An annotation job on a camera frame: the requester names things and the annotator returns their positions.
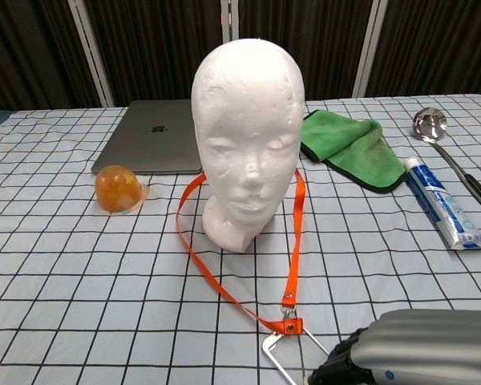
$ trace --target toothpaste tube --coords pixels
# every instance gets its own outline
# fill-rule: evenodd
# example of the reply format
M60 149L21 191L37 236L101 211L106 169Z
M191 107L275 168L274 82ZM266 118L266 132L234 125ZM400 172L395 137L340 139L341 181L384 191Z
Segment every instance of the toothpaste tube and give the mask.
M418 158L404 161L406 182L453 250L481 249L481 232L431 170Z

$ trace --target orange jelly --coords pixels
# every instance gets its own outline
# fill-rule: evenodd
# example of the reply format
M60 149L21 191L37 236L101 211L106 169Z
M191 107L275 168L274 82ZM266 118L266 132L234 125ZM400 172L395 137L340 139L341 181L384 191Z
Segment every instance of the orange jelly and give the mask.
M95 179L98 205L109 213L129 212L143 203L148 189L126 167L107 166Z

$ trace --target green microfiber cloth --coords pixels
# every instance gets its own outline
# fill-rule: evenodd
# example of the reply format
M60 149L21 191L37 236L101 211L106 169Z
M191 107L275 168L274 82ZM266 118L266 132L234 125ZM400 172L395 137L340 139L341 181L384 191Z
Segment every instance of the green microfiber cloth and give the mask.
M317 110L303 122L301 150L314 162L325 162L376 193L388 193L402 182L406 170L382 138L374 120L352 120Z

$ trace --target laptop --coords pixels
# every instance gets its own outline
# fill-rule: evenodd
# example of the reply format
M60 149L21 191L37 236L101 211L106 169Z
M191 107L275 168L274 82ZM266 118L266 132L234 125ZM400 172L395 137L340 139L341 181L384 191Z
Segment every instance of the laptop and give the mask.
M136 100L91 167L119 164L136 174L197 174L200 156L191 101Z

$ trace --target black curtain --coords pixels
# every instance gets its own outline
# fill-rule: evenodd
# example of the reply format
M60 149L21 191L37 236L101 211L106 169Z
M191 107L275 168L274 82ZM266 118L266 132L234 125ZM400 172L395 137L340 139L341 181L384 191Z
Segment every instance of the black curtain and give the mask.
M0 0L0 109L98 106L67 0Z
M286 49L301 68L306 99L353 94L371 0L239 0L239 36Z
M390 0L367 96L481 94L481 0Z
M86 0L116 105L189 99L194 74L223 42L219 0Z

